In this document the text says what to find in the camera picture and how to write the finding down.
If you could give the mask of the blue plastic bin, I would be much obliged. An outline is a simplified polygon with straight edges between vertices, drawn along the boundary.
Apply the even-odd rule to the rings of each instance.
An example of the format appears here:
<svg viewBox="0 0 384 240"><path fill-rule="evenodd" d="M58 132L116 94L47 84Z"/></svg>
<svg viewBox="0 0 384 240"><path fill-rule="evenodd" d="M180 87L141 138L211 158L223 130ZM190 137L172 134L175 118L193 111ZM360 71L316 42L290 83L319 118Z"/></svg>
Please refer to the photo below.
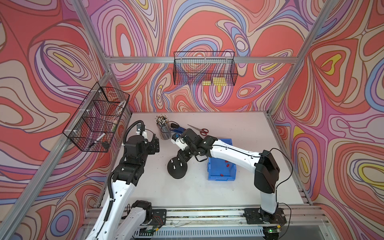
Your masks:
<svg viewBox="0 0 384 240"><path fill-rule="evenodd" d="M230 182L236 179L237 166L223 159L208 158L207 172L208 181Z"/></svg>

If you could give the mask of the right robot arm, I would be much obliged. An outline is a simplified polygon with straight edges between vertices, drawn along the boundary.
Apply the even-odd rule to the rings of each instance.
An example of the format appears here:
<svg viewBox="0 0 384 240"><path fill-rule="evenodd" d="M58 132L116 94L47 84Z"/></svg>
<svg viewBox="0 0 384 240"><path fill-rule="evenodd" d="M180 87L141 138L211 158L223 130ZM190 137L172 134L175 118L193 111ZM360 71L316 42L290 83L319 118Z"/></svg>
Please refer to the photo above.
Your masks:
<svg viewBox="0 0 384 240"><path fill-rule="evenodd" d="M198 156L218 158L242 167L254 174L254 186L260 191L261 207L257 214L262 222L282 223L287 221L278 213L277 181L280 177L280 168L271 151L262 153L246 151L226 144L213 136L204 138L193 130L187 129L182 134L172 135L171 142L179 147L177 156L172 158L167 165L168 173L174 179L183 178L188 170L187 162Z"/></svg>

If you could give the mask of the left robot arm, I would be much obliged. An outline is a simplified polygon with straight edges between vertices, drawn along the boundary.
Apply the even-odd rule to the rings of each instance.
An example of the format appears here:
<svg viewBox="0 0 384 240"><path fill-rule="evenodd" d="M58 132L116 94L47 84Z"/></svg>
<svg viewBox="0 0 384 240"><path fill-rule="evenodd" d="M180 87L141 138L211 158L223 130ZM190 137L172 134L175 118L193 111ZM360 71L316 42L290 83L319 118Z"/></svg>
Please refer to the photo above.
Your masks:
<svg viewBox="0 0 384 240"><path fill-rule="evenodd" d="M130 240L142 224L152 220L152 204L137 200L128 203L130 195L144 173L147 158L160 151L159 139L147 138L142 120L133 122L123 137L123 156L107 178L108 197L92 227L88 240Z"/></svg>

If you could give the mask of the black round screw base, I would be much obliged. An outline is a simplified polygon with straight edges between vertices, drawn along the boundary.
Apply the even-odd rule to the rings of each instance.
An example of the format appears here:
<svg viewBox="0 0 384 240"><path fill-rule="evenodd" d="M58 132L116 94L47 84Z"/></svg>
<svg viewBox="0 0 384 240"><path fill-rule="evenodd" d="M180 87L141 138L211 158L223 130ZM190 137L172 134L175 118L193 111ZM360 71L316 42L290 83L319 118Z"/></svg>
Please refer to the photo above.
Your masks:
<svg viewBox="0 0 384 240"><path fill-rule="evenodd" d="M172 158L167 164L167 171L174 179L183 178L188 170L188 165L178 157Z"/></svg>

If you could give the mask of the metal pen cup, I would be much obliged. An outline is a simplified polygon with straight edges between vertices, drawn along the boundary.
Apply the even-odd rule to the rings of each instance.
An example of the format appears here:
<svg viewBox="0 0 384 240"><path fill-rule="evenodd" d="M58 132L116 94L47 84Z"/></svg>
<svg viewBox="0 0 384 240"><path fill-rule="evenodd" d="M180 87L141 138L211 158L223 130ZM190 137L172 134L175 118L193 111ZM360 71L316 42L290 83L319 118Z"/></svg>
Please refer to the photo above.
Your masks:
<svg viewBox="0 0 384 240"><path fill-rule="evenodd" d="M169 140L172 136L169 119L166 115L160 114L155 117L157 127L163 140Z"/></svg>

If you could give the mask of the blue black stapler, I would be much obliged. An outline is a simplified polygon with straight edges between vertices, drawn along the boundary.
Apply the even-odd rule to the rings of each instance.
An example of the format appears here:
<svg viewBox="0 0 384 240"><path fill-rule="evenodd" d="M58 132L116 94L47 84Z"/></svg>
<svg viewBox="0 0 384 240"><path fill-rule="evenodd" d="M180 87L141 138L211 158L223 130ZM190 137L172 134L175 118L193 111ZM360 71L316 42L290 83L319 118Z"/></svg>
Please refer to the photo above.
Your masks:
<svg viewBox="0 0 384 240"><path fill-rule="evenodd" d="M174 133L182 134L186 129L181 127L179 124L176 123L171 123L170 124L171 131Z"/></svg>

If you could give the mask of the white marker in basket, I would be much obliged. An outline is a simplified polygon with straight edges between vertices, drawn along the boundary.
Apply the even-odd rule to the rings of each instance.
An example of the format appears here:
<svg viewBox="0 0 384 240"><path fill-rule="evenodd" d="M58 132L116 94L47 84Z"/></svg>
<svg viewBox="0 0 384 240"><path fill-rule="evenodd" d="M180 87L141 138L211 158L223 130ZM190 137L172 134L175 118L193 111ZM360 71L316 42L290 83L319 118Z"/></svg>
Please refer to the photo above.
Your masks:
<svg viewBox="0 0 384 240"><path fill-rule="evenodd" d="M101 140L105 135L106 135L106 133L102 133L96 140L94 140L94 141L88 146L88 148L93 147L93 146L94 146L99 140Z"/></svg>

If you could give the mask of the yellow sticky note pad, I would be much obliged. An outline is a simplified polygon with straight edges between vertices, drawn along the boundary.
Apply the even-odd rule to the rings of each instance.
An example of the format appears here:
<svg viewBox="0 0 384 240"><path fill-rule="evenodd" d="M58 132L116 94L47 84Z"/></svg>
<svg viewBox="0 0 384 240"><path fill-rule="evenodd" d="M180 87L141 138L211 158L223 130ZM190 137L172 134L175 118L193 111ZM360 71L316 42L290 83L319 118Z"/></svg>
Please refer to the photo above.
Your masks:
<svg viewBox="0 0 384 240"><path fill-rule="evenodd" d="M214 86L226 86L227 85L227 80L226 78L217 78L217 77L214 77L212 79L212 82L213 82L213 85Z"/></svg>

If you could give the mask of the red handled scissors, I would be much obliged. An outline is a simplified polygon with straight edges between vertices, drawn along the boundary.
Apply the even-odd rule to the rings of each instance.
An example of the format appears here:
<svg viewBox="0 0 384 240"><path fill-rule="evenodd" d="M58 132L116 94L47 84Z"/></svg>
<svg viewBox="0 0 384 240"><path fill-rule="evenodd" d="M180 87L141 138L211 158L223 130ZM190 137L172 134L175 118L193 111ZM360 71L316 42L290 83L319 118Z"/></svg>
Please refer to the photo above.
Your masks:
<svg viewBox="0 0 384 240"><path fill-rule="evenodd" d="M202 136L207 136L208 133L209 133L209 130L208 130L208 129L205 129L205 128L200 129L200 128L194 127L194 126L192 126L192 125L189 125L189 126L190 126L192 129L195 129L195 130L199 131L200 135L202 135Z"/></svg>

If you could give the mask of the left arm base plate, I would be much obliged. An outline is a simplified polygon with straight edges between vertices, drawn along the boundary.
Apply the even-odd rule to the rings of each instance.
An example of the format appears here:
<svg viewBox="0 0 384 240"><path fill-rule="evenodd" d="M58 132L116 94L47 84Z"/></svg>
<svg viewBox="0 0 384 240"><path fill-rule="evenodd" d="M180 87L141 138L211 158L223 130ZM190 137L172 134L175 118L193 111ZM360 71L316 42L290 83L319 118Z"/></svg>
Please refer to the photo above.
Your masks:
<svg viewBox="0 0 384 240"><path fill-rule="evenodd" d="M163 226L166 224L167 210L166 209L154 209L148 211L143 208L135 207L128 211L128 214L122 219L126 222L134 219L143 220L141 225L143 226Z"/></svg>

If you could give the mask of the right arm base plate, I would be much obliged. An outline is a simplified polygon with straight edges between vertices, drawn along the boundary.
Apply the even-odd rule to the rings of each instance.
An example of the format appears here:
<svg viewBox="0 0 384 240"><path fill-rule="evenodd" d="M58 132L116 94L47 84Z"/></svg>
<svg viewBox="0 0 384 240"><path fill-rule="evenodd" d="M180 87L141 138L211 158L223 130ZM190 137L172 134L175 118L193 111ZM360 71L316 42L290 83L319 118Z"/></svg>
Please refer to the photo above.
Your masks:
<svg viewBox="0 0 384 240"><path fill-rule="evenodd" d="M246 208L243 216L249 225L285 225L287 219L282 208L277 208L274 214L270 214L261 208Z"/></svg>

